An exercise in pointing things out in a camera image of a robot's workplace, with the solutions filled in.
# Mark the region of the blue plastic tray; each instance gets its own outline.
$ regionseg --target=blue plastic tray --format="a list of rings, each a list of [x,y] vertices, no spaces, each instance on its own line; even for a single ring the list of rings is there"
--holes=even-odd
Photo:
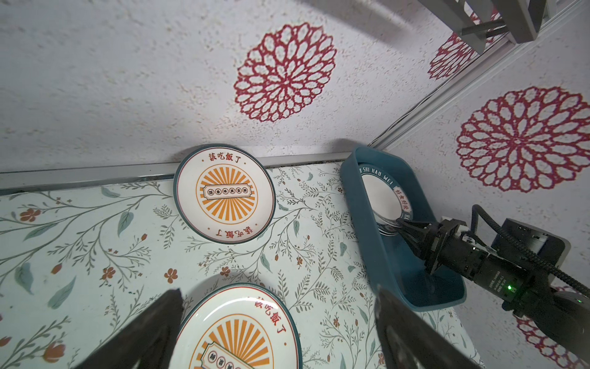
[[[414,220],[435,221],[424,192],[409,165],[397,156],[358,147],[342,164],[340,176],[346,191],[359,248],[373,291],[385,288],[414,311],[443,309],[465,301],[463,277],[446,267],[433,275],[424,272],[424,261],[412,253],[400,236],[382,236],[360,178],[359,164],[376,165],[403,188],[414,209]]]

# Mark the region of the black cable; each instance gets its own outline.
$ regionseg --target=black cable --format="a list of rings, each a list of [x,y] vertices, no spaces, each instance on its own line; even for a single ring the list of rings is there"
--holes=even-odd
[[[549,263],[547,260],[543,259],[536,253],[529,250],[519,239],[512,236],[508,233],[504,228],[500,227],[498,223],[496,223],[489,214],[486,213],[485,210],[479,205],[473,205],[471,208],[471,232],[475,233],[477,230],[477,216],[479,215],[497,234],[499,234],[502,238],[512,244],[514,247],[518,249],[518,251],[522,252],[526,257],[529,258],[531,262],[537,264],[545,271],[550,274],[553,274],[560,280],[564,281],[565,283],[569,284],[573,289],[578,291],[579,293],[585,295],[586,297],[590,297],[590,289],[584,286],[582,283],[578,282],[573,277],[567,275],[566,273],[559,270],[553,264]]]
[[[479,216],[477,215],[477,210],[476,210],[476,206],[473,205],[471,207],[471,233],[476,234],[477,233],[477,219],[479,218]]]

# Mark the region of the white plate with orange sunburst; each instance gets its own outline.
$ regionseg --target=white plate with orange sunburst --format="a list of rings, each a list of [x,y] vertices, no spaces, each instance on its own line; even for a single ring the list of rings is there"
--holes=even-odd
[[[242,243],[273,218],[276,198],[264,167],[228,145],[205,145],[189,154],[174,176],[174,200],[190,228],[206,239]]]
[[[205,297],[181,325],[170,368],[301,369],[289,310],[269,290],[236,283]]]

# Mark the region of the red mandala pattern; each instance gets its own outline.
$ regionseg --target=red mandala pattern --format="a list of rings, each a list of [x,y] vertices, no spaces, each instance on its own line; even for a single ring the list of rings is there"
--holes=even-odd
[[[500,13],[494,9],[491,14],[492,20],[500,18]],[[471,14],[471,20],[475,24],[480,23],[480,19],[475,13]],[[494,43],[499,36],[491,37],[486,40],[486,47]],[[476,54],[469,45],[467,45],[456,33],[453,33],[451,37],[438,48],[437,55],[430,62],[430,74],[431,79],[441,79],[450,77],[461,68],[465,66]]]
[[[457,142],[461,166],[486,186],[553,188],[590,166],[590,107],[559,87],[511,91],[475,111]]]
[[[248,53],[238,68],[235,102],[261,122],[298,113],[312,103],[336,66],[332,37],[308,23],[285,25]]]
[[[559,291],[568,290],[573,292],[569,287],[556,287]],[[527,317],[520,319],[516,318],[518,329],[524,333],[526,341],[533,344],[537,350],[546,358],[553,360],[560,368],[567,369],[588,369],[587,365],[580,360],[576,355],[566,350],[563,346],[559,345],[554,340],[547,337],[539,328],[537,328],[535,322]]]

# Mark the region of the ceramic plate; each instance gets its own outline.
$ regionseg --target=ceramic plate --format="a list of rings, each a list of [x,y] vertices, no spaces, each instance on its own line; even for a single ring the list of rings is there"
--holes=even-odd
[[[273,218],[273,183],[250,154],[227,145],[202,146],[174,176],[174,200],[188,226],[206,239],[242,243]]]
[[[384,226],[383,230],[393,232],[391,224],[395,224],[398,218],[412,220],[412,206],[408,197],[391,175],[371,164],[361,164],[359,170],[371,208],[378,214],[375,220]]]
[[[301,369],[299,335],[270,291],[236,283],[204,298],[186,317],[170,361],[175,369]]]

